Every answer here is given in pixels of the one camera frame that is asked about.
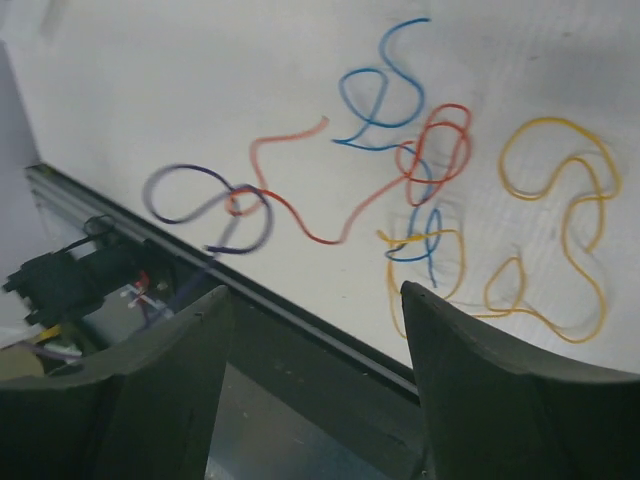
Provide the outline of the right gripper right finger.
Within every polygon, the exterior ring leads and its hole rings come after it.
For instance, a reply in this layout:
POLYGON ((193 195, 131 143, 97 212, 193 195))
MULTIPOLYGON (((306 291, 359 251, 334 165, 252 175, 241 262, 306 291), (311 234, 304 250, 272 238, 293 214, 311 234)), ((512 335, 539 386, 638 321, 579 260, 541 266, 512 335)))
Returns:
POLYGON ((531 345, 415 282, 402 310, 437 479, 635 479, 639 378, 531 345))

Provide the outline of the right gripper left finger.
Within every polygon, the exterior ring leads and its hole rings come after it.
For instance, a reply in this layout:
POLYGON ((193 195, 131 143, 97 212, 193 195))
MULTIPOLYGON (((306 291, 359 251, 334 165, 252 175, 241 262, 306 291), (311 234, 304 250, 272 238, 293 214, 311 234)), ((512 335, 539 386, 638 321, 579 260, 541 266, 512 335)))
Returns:
POLYGON ((78 364, 2 382, 2 478, 204 478, 233 330, 219 286, 78 364))

